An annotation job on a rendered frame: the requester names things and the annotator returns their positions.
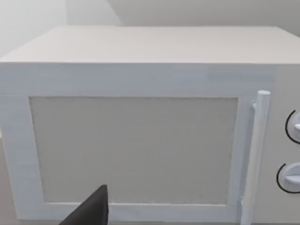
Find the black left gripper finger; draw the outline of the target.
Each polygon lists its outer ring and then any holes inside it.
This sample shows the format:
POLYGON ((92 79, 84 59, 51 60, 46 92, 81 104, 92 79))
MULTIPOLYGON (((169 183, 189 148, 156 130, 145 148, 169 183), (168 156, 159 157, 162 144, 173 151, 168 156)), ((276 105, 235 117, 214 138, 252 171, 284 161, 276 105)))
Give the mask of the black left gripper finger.
POLYGON ((101 185, 58 225, 108 225, 107 185, 101 185))

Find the white microwave door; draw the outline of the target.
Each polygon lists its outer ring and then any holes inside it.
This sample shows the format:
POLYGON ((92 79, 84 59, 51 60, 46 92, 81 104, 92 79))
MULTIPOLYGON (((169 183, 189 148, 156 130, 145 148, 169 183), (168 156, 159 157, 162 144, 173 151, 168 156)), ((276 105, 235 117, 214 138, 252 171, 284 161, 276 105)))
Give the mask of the white microwave door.
POLYGON ((237 222, 251 102, 277 67, 0 62, 19 220, 61 220, 108 184, 116 222, 237 222))

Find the pale microwave oven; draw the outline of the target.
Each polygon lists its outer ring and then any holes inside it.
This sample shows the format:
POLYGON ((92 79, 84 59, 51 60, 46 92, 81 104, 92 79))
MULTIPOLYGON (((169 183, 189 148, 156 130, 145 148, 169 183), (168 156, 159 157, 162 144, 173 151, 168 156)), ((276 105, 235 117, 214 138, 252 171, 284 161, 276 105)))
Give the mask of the pale microwave oven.
MULTIPOLYGON (((300 225, 300 195, 280 190, 279 167, 300 162, 300 145, 285 134, 285 121, 300 112, 300 38, 275 27, 58 27, 15 49, 0 62, 246 63, 277 67, 270 92, 252 224, 300 225)), ((244 195, 251 135, 243 159, 244 195)), ((229 222, 193 222, 220 224, 229 222)))

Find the white microwave knob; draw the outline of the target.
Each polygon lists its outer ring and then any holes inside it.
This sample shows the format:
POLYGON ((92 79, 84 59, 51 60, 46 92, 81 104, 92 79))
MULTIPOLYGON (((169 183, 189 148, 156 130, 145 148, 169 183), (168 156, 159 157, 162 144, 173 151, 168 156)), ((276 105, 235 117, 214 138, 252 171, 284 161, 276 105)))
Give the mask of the white microwave knob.
POLYGON ((300 195, 300 162, 282 164, 276 174, 276 184, 285 193, 300 195))
POLYGON ((300 112, 293 110, 285 121, 285 134, 290 141, 300 145, 300 112))

